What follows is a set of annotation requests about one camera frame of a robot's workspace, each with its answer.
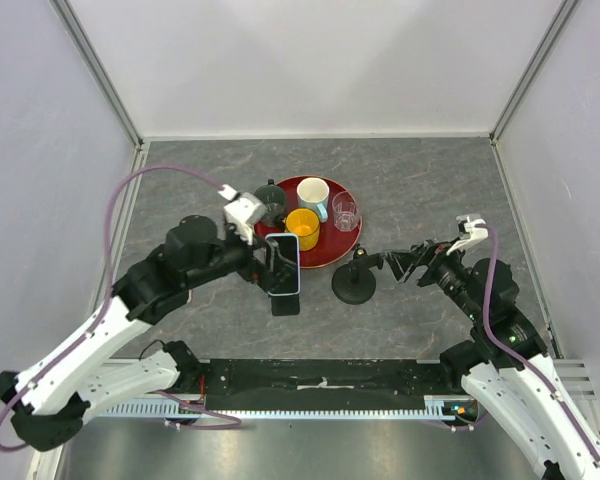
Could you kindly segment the blue case phone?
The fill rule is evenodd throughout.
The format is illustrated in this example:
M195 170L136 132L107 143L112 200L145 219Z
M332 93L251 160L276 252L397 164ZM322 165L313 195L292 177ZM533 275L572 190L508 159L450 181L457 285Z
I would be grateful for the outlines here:
M300 292L299 238L293 233L271 233L265 237L269 247L266 265L270 274L268 294L273 297Z

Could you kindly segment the black round-base phone stand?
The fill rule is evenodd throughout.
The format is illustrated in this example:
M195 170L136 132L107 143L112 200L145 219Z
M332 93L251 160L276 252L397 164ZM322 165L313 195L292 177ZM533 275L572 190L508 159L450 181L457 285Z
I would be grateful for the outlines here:
M336 297L349 305L361 305L369 301L376 291L376 278L373 268L381 270L384 258L381 253L369 254L356 244L353 257L338 267L331 279L331 288Z

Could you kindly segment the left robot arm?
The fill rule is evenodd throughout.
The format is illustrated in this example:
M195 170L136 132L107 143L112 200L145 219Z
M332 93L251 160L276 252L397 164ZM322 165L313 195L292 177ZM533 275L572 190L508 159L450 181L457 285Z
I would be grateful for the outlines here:
M51 354L24 371L0 373L0 400L6 405L0 419L10 420L24 446L52 450L119 402L197 388L204 368L182 341L115 371L97 372L113 353L185 306L196 287L236 273L268 294L273 313L298 314L298 237L282 233L245 241L231 223L224 231L220 238L208 217L184 218Z

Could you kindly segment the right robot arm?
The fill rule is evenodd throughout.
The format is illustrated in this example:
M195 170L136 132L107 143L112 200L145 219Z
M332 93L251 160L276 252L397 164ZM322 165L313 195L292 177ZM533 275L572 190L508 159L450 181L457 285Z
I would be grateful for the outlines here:
M468 268L469 238L385 251L396 280L417 270L472 322L471 338L440 356L438 381L485 408L541 479L600 479L600 437L580 412L531 321L516 305L510 268L495 254Z

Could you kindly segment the black folding phone stand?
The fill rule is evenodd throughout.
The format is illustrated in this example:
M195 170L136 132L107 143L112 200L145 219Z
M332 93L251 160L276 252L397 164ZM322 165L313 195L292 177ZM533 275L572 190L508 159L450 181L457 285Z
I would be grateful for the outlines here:
M298 295L271 296L271 313L273 316L296 316L300 313Z

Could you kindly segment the yellow mug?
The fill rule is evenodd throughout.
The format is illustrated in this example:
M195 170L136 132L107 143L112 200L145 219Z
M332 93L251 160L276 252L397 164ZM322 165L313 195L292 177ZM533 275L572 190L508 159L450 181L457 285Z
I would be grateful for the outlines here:
M298 237L301 252L313 249L319 240L320 220L315 212L307 208L291 211L285 219L285 229Z

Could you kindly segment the dark green mug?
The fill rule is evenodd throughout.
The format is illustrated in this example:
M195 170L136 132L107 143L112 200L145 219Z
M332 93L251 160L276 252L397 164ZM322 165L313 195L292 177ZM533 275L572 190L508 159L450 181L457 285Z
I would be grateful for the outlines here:
M273 179L254 192L255 197L266 207L266 213L260 222L267 227L278 227L286 217L286 193Z

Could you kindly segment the red round tray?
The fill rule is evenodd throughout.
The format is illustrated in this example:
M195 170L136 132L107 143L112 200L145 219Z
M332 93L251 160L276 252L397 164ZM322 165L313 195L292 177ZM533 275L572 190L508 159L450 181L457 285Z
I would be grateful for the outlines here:
M284 180L280 180L275 183L278 187L284 190L286 194L286 206L288 212L299 208L296 189L300 182L308 177L308 175L294 176ZM330 197L328 201L328 210L330 215L332 213L332 201L336 195L344 192L346 194L345 197L347 197L347 200L356 202L351 192L345 186L326 177L317 178L325 180L330 188ZM320 235L317 245L311 250L300 252L301 268L321 268L340 260L352 250L356 243L358 243L361 229L362 219L359 220L358 226L354 230L349 232L342 232L338 230L334 226L334 222L332 219L328 220L324 224L321 224ZM263 223L258 223L255 226L255 233L263 238L267 234L280 233L283 231L284 229L280 230L277 227L269 227Z

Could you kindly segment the clear glass cup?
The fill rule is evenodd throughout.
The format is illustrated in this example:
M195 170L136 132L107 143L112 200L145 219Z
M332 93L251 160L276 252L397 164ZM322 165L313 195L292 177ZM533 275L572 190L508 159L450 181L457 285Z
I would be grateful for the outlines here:
M334 227L341 232L351 232L359 224L359 208L348 191L335 195L332 200Z

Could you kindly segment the light blue mug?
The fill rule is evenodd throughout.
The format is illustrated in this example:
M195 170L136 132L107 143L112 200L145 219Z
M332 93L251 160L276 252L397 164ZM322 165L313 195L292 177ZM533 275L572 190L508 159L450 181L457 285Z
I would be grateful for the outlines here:
M329 185L318 177L307 177L296 187L298 206L313 211L321 223L328 220Z

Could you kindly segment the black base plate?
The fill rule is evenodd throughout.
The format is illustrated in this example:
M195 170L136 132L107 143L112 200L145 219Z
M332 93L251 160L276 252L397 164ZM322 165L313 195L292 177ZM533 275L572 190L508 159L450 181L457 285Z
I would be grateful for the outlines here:
M201 361L174 391L202 394L215 411L416 410L465 392L439 362L410 359Z

